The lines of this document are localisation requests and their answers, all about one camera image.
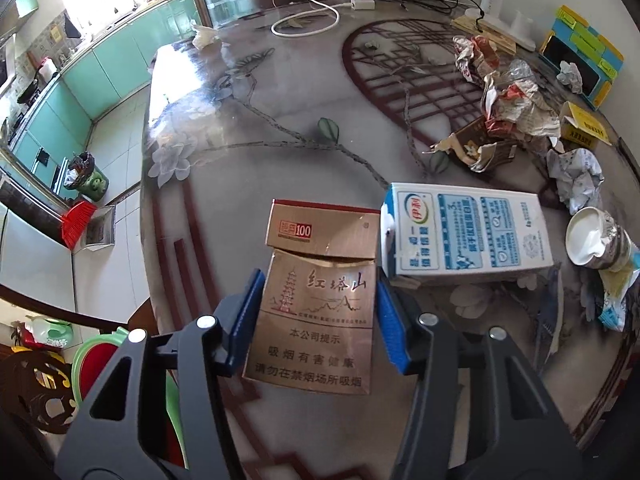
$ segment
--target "yellow box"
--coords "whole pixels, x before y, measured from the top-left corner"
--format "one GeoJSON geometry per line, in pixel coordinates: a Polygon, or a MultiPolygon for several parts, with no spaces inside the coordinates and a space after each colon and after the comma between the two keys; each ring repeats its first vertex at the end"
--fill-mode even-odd
{"type": "Polygon", "coordinates": [[[561,137],[593,150],[599,140],[611,145],[607,131],[593,115],[578,105],[565,102],[560,110],[561,137]]]}

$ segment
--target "dining table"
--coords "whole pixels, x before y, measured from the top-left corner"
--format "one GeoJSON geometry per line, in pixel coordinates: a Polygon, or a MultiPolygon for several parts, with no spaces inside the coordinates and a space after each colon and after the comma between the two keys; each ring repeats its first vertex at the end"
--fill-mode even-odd
{"type": "MultiPolygon", "coordinates": [[[[535,362],[583,449],[628,378],[638,330],[631,322],[624,332],[606,330],[586,314],[594,273],[566,254],[571,216],[540,158],[519,148],[512,162],[485,174],[454,155],[430,153],[430,146],[482,115],[482,87],[455,65],[452,38],[470,35],[452,27],[452,16],[385,0],[376,0],[373,10],[340,8],[339,24],[321,34],[272,33],[273,23],[310,8],[290,4],[245,16],[216,30],[201,50],[190,40],[158,50],[142,143],[141,232],[159,331],[180,330],[213,313],[222,298],[243,290],[253,269],[267,272],[274,199],[379,209],[393,182],[537,193],[558,270],[553,348],[536,348],[543,306],[519,301],[509,292],[513,283],[482,285],[488,304],[475,319],[456,313],[453,286],[410,293],[425,312],[438,311],[458,330],[503,327],[535,362]],[[331,124],[330,135],[323,124],[331,124]]],[[[318,30],[333,20],[327,12],[284,22],[279,30],[318,30]]],[[[556,112],[565,101],[586,107],[538,54],[518,48],[516,57],[530,65],[556,112]]],[[[501,52],[500,59],[508,65],[512,57],[501,52]]],[[[594,116],[611,142],[594,149],[604,176],[602,207],[638,242],[638,165],[607,118],[594,116]]],[[[241,374],[220,387],[250,478],[383,479],[401,444],[415,380],[389,362],[374,326],[369,395],[318,394],[241,374]]],[[[459,383],[452,466],[465,461],[464,370],[459,383]]]]}

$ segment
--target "white power adapter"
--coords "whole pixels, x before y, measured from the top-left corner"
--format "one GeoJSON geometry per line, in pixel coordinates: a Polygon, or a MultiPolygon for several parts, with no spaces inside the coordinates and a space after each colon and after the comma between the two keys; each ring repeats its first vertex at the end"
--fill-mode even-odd
{"type": "Polygon", "coordinates": [[[374,0],[351,0],[351,7],[354,10],[375,10],[376,3],[374,0]]]}

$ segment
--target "blue label panel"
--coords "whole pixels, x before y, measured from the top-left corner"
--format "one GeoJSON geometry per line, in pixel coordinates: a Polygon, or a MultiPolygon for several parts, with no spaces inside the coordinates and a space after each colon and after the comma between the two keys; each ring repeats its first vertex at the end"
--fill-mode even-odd
{"type": "Polygon", "coordinates": [[[518,237],[516,236],[516,228],[509,201],[505,198],[485,196],[480,201],[489,243],[491,266],[519,266],[518,237]]]}
{"type": "Polygon", "coordinates": [[[470,196],[438,195],[444,261],[447,269],[482,267],[482,232],[478,204],[470,196]]]}

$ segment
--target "metal screw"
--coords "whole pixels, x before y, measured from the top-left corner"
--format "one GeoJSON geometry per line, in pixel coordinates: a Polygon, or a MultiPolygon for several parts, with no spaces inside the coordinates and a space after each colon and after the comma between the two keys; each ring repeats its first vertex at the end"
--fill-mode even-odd
{"type": "Polygon", "coordinates": [[[196,321],[196,325],[200,328],[211,328],[216,324],[216,318],[213,316],[202,316],[196,321]]]}
{"type": "Polygon", "coordinates": [[[436,326],[438,324],[438,321],[438,316],[429,312],[420,314],[420,317],[418,318],[418,322],[420,322],[420,324],[423,326],[436,326]]]}
{"type": "Polygon", "coordinates": [[[135,328],[129,332],[129,341],[132,343],[139,343],[144,341],[146,337],[146,331],[143,328],[135,328]]]}
{"type": "Polygon", "coordinates": [[[498,341],[504,341],[505,339],[507,339],[507,332],[505,329],[503,329],[500,326],[494,326],[492,329],[489,330],[489,336],[492,339],[495,339],[498,341]]]}

